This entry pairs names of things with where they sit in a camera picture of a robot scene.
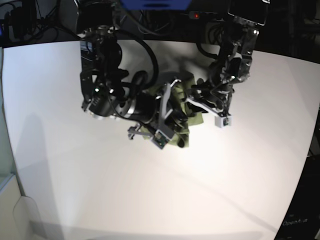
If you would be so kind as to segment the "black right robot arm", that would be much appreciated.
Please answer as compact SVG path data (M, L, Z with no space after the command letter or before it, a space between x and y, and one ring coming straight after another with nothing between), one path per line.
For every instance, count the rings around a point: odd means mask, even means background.
M136 123L130 133L173 136L187 125L188 117L176 96L180 79L175 72L160 72L155 53L141 38L122 29L119 11L167 12L185 10L184 0L77 0L76 34L90 43L90 63L80 73L82 109L96 117L119 117ZM123 51L118 35L140 44L148 54L152 73L120 68Z

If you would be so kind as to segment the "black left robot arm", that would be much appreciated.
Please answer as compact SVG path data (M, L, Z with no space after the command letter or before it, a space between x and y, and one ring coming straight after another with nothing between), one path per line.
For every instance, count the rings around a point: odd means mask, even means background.
M220 117L229 116L233 86L250 77L252 55L260 33L266 24L268 0L232 0L229 2L222 31L217 36L219 53L205 51L197 40L199 52L213 59L207 70L207 80L191 87L190 96L208 105Z

